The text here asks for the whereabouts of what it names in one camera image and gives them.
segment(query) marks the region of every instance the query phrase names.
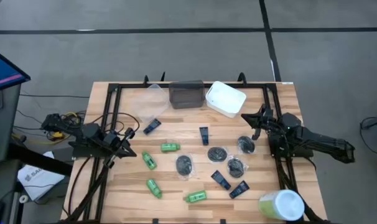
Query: small green bottle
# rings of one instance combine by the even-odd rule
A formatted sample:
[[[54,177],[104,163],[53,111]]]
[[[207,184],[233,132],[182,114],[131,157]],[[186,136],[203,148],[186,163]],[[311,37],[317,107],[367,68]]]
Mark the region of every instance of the small green bottle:
[[[154,196],[156,196],[157,198],[162,198],[162,192],[153,179],[147,180],[147,187],[150,189],[151,193]]]
[[[200,192],[195,192],[186,196],[186,202],[190,202],[190,203],[194,203],[194,202],[205,200],[205,199],[207,199],[207,193],[204,190]]]
[[[174,152],[180,149],[180,144],[165,143],[161,145],[161,152]]]
[[[143,156],[143,160],[150,170],[153,170],[157,167],[156,162],[153,160],[153,158],[150,156],[148,152],[144,151],[141,153],[141,155]]]

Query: table leg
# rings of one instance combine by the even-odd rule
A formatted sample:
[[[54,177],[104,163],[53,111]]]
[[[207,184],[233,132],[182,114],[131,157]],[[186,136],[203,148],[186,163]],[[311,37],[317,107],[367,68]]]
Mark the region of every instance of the table leg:
[[[64,162],[43,156],[39,153],[31,151],[25,147],[18,146],[15,144],[9,145],[9,154],[7,155],[10,159],[18,159],[22,163],[42,168],[44,170],[54,172],[57,174],[62,174],[66,176],[71,175],[72,166]]]

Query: dark plastic container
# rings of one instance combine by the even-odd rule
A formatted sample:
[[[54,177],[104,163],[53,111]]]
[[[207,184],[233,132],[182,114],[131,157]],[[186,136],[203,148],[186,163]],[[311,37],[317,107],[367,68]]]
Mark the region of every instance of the dark plastic container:
[[[204,100],[204,85],[201,80],[169,84],[169,101],[174,109],[198,108]]]

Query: yellow wire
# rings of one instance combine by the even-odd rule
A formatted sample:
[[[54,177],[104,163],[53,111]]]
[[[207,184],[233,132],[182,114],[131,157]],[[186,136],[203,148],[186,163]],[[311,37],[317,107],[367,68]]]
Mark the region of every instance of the yellow wire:
[[[74,115],[77,119],[79,119],[78,115],[74,112],[68,112],[66,113],[65,115],[69,115],[69,114],[72,114]],[[17,139],[20,139],[20,136],[17,135],[17,134],[12,134],[12,137],[15,137]],[[42,142],[42,141],[35,141],[35,140],[30,140],[30,139],[27,139],[27,141],[31,142],[31,143],[34,143],[34,144],[49,144],[49,145],[53,145],[53,144],[58,144],[66,139],[68,139],[69,137],[71,137],[71,134],[63,139],[60,139],[60,140],[57,140],[57,141],[54,141],[54,142]]]

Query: wooden tabletop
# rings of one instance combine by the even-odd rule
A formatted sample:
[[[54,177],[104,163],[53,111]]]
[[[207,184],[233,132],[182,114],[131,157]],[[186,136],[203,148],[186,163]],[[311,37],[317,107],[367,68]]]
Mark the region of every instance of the wooden tabletop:
[[[91,92],[85,122],[91,122],[103,114],[108,82],[95,82]],[[279,101],[283,113],[290,112],[302,119],[295,88],[292,84],[277,83]],[[119,112],[134,115],[131,104],[135,96],[145,89],[123,89]],[[256,88],[240,88],[247,99],[240,113],[255,113],[264,103],[263,92]],[[151,223],[153,218],[159,218],[160,223],[219,223],[226,219],[227,223],[276,223],[264,217],[258,209],[260,196],[279,190],[276,165],[270,156],[267,135],[262,131],[255,141],[256,153],[251,155],[238,154],[236,146],[240,136],[252,136],[254,130],[241,118],[231,119],[206,106],[201,108],[174,110],[172,107],[158,118],[162,122],[153,133],[146,136],[141,125],[134,139],[130,140],[137,157],[127,157],[115,160],[114,167],[108,175],[106,195],[101,216],[102,223]],[[123,115],[118,120],[126,127],[136,127],[131,118]],[[203,146],[199,127],[208,126],[209,146]],[[161,153],[160,145],[167,141],[181,144],[181,150],[172,153]],[[223,146],[230,154],[239,157],[248,165],[248,170],[238,179],[227,171],[227,161],[222,164],[211,164],[207,150],[213,146]],[[149,170],[145,165],[141,152],[147,151],[157,162],[155,170]],[[190,154],[193,158],[195,174],[189,180],[182,180],[176,171],[175,160],[178,155]],[[78,169],[85,159],[75,161],[71,180],[75,179]],[[317,176],[312,164],[301,158],[295,158],[294,169],[300,194],[304,197],[316,214],[327,218],[317,182]],[[80,203],[88,190],[93,160],[84,167],[73,192],[72,210]],[[250,189],[235,199],[229,198],[231,191],[224,190],[210,176],[219,170],[226,180],[235,188],[245,180]],[[154,179],[162,190],[162,199],[157,199],[146,186],[147,179]],[[70,195],[72,186],[68,186]],[[197,203],[187,203],[184,197],[192,192],[205,190],[208,200]],[[91,217],[95,216],[95,195],[91,206]]]

